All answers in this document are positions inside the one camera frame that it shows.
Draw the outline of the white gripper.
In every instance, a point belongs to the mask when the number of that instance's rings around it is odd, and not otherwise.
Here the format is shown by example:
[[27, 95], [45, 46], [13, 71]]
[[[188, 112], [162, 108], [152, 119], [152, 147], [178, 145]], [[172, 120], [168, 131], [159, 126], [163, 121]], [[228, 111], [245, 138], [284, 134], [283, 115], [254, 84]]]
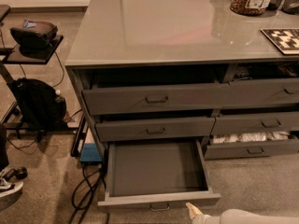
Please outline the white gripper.
[[213, 217], [210, 215], [202, 215], [199, 208], [191, 203], [186, 203], [189, 210], [190, 219], [192, 219], [192, 224], [220, 224], [219, 217]]

